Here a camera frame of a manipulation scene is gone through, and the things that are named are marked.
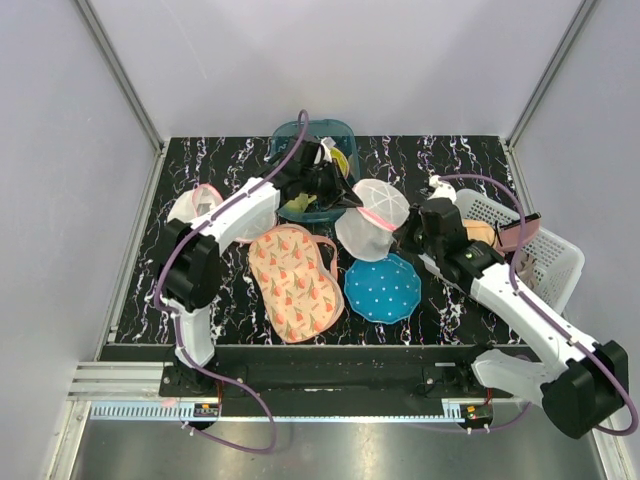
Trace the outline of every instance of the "marble tabletop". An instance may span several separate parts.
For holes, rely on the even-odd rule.
[[[431,174],[478,173],[513,190],[513,181],[498,137],[382,136],[357,137],[362,177],[393,184],[410,203],[426,196]],[[268,137],[173,138],[149,211],[115,343],[171,344],[172,322],[153,308],[158,238],[173,202],[200,183],[210,183],[227,198],[263,164]],[[465,181],[472,188],[509,205],[492,185]],[[332,224],[307,224],[312,233],[335,239]],[[339,245],[340,281],[353,258]],[[212,338],[218,344],[278,345],[266,315],[260,289],[247,261],[248,246],[233,244],[222,256],[222,288],[211,307]],[[420,269],[422,302],[410,318],[394,325],[369,323],[346,308],[335,325],[306,344],[436,345],[518,343],[500,318],[459,291]]]

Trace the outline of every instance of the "white wall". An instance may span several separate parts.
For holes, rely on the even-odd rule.
[[[161,135],[507,135],[580,0],[92,0]]]
[[[636,402],[640,402],[638,25],[637,1],[601,2],[516,147],[545,226],[575,242],[586,256],[569,304],[570,318],[601,341],[615,339],[627,349]],[[617,420],[624,424],[627,415]],[[640,434],[628,442],[632,457],[640,458]]]
[[[153,155],[68,0],[0,14],[0,465],[39,478]]]

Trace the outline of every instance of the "blue polka dot fabric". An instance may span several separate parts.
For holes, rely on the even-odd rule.
[[[420,292],[413,266],[393,253],[379,262],[356,260],[345,276],[351,308],[370,322],[390,325],[410,317]]]

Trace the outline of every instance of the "carrot print bib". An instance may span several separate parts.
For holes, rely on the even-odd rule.
[[[333,247],[331,271],[322,263],[318,243]],[[280,225],[251,244],[251,273],[260,285],[269,320],[286,343],[315,337],[342,313],[336,255],[331,240],[292,224]]]

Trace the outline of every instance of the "gray floor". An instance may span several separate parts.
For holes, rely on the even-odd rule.
[[[502,406],[512,415],[512,406]],[[265,424],[211,433],[266,444]],[[174,423],[90,421],[74,480],[146,479],[604,479],[591,436],[571,440],[532,409],[511,430],[468,437],[398,424],[281,424],[279,448],[254,456],[190,437]]]

